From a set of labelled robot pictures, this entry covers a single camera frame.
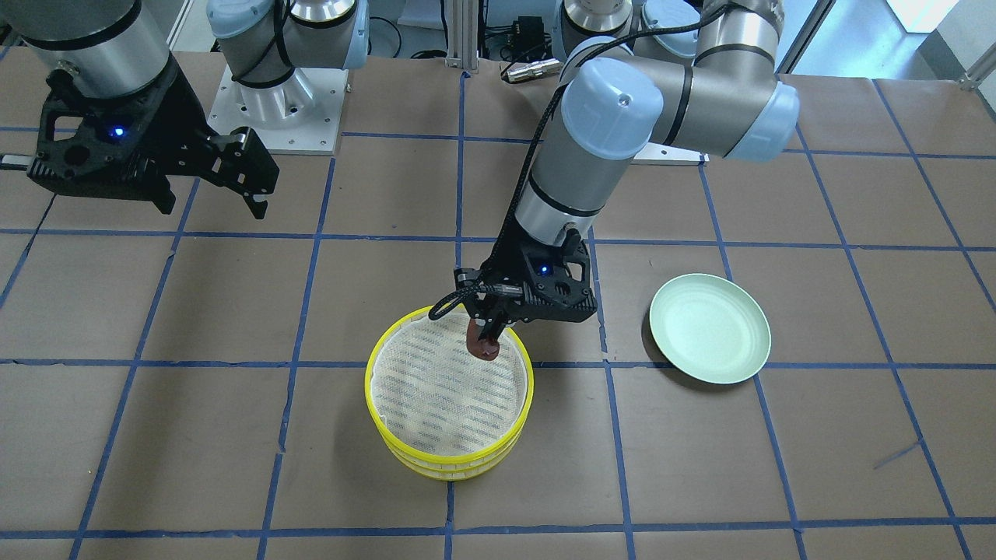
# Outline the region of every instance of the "round basket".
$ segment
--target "round basket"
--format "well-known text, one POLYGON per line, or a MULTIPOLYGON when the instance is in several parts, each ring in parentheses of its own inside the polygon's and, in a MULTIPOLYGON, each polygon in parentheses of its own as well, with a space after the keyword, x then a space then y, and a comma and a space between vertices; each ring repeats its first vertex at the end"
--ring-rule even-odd
POLYGON ((437 480, 463 480, 501 462, 533 400, 533 367, 511 329, 493 362, 465 347, 462 307, 438 321, 430 307, 402 317, 367 362, 367 408, 402 464, 437 480))

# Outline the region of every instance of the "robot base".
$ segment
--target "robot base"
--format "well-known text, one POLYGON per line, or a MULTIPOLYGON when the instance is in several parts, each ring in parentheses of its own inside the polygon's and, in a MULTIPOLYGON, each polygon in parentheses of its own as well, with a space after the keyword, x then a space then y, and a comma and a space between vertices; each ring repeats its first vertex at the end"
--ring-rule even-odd
POLYGON ((288 127, 288 123, 282 122, 273 128, 266 128, 265 124, 248 119, 241 110, 240 86, 232 83, 232 71, 227 67, 214 97, 208 123, 218 131, 252 127, 270 153, 334 155, 349 72, 324 68, 302 68, 298 71, 308 78, 315 101, 315 105, 306 112, 294 115, 301 117, 299 123, 288 127))

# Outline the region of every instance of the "silver connector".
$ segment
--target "silver connector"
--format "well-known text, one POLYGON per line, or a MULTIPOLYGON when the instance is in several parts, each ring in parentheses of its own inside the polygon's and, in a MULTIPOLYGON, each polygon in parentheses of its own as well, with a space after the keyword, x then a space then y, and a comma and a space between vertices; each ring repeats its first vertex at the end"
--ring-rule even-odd
POLYGON ((509 70, 506 76, 508 76, 509 84, 519 84, 522 82, 529 82, 530 80, 539 80, 540 78, 546 78, 547 76, 559 75, 562 68, 564 68, 564 63, 561 61, 557 59, 547 59, 531 62, 526 66, 515 70, 509 70))

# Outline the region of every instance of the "white plate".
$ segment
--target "white plate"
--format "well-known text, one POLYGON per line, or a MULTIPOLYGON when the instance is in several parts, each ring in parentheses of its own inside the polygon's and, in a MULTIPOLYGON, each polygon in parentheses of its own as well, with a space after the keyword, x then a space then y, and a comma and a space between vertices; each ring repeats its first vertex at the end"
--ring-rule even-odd
POLYGON ((675 367, 708 383, 750 379, 771 353, 761 306, 711 274, 686 274, 661 286, 650 303, 650 331, 675 367))

